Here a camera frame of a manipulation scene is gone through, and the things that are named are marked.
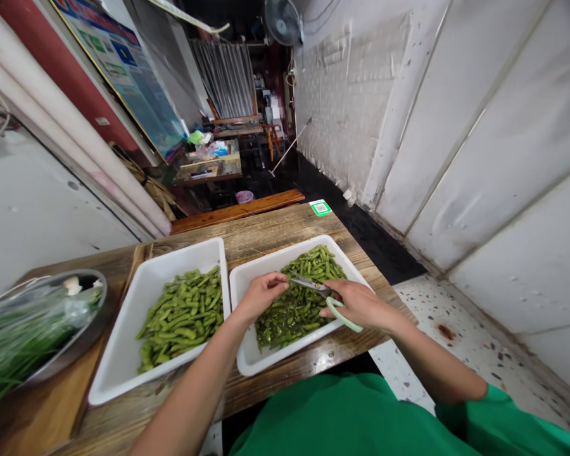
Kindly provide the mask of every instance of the metal bowl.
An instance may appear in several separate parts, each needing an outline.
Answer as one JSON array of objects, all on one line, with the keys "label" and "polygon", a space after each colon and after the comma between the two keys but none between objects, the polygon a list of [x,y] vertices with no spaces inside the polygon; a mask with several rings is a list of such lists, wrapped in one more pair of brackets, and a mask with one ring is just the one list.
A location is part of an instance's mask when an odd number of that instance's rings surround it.
[{"label": "metal bowl", "polygon": [[106,296],[108,295],[108,281],[102,273],[92,269],[76,269],[48,277],[43,277],[38,280],[32,280],[30,284],[24,288],[20,288],[17,292],[7,292],[7,296],[5,298],[3,298],[4,295],[0,297],[0,304],[8,305],[9,301],[24,298],[26,294],[33,292],[33,290],[47,285],[62,284],[63,281],[74,276],[77,276],[79,278],[80,284],[85,288],[88,288],[88,286],[85,286],[85,284],[89,284],[89,282],[92,284],[96,280],[100,280],[103,284],[103,287],[101,288],[101,296],[99,297],[97,304],[98,309],[95,317],[88,325],[81,328],[76,334],[74,334],[74,336],[59,352],[55,353],[55,355],[50,360],[48,360],[44,365],[40,366],[30,377],[27,378],[25,382],[23,382],[17,388],[26,388],[48,380],[75,362],[78,358],[83,356],[83,354],[91,348],[99,336],[103,334],[106,326],[110,323],[111,316],[114,313],[116,305],[112,302],[105,302]]}]

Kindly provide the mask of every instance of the cut green bean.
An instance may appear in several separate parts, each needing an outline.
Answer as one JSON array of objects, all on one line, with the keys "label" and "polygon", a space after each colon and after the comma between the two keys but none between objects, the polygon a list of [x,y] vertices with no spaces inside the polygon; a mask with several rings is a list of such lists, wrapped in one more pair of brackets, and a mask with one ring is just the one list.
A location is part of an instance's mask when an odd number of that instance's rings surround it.
[{"label": "cut green bean", "polygon": [[137,335],[138,374],[154,369],[206,342],[224,321],[220,265],[207,274],[198,269],[176,275],[148,310]]},{"label": "cut green bean", "polygon": [[[327,246],[319,245],[300,255],[281,272],[297,272],[321,284],[327,279],[346,278],[334,256]],[[321,318],[319,312],[325,305],[325,299],[315,290],[290,283],[289,289],[256,321],[258,346],[260,349],[263,346],[283,348],[324,326],[328,320]]]}]

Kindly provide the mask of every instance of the wooden bench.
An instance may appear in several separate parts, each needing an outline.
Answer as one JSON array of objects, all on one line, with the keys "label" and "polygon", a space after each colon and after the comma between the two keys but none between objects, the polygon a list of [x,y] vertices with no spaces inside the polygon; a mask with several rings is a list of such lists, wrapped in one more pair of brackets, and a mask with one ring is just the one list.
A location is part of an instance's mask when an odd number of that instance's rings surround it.
[{"label": "wooden bench", "polygon": [[303,201],[304,198],[304,195],[299,190],[287,190],[285,192],[267,196],[266,198],[250,201],[249,203],[193,215],[192,217],[173,222],[171,234],[179,234],[186,231],[192,231],[197,228],[204,228],[217,225],[222,222],[242,219],[243,217],[249,217],[250,215],[258,213],[268,212],[270,210],[299,203],[300,201]]}]

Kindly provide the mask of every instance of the hand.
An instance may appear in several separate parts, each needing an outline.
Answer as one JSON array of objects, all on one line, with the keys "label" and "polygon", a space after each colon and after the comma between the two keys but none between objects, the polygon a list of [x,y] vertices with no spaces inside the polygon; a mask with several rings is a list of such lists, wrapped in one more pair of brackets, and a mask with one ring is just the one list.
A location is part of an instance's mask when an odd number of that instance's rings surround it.
[{"label": "hand", "polygon": [[[336,299],[344,303],[338,312],[342,316],[363,327],[381,329],[390,333],[405,317],[394,307],[389,306],[367,286],[346,279],[325,281],[325,286],[337,292]],[[334,318],[327,307],[321,310],[321,317]]]},{"label": "hand", "polygon": [[285,274],[269,272],[260,275],[249,283],[247,293],[232,314],[240,315],[252,324],[288,288]]}]

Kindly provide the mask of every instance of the white wall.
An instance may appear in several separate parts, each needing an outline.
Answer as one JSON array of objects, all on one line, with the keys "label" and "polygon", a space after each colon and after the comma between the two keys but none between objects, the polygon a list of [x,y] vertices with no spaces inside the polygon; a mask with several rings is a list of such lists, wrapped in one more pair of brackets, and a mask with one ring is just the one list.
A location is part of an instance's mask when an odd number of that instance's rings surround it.
[{"label": "white wall", "polygon": [[410,240],[447,270],[569,173],[570,1],[556,1],[439,181]]},{"label": "white wall", "polygon": [[570,0],[453,2],[376,215],[570,385]]},{"label": "white wall", "polygon": [[535,0],[453,2],[376,208],[400,232],[407,233],[442,166],[481,113],[537,7]]},{"label": "white wall", "polygon": [[[327,0],[295,2],[316,18]],[[375,203],[447,2],[335,2],[297,49],[303,154],[364,205]]]},{"label": "white wall", "polygon": [[570,385],[570,178],[450,280]]},{"label": "white wall", "polygon": [[0,293],[28,270],[137,243],[25,131],[0,140]]}]

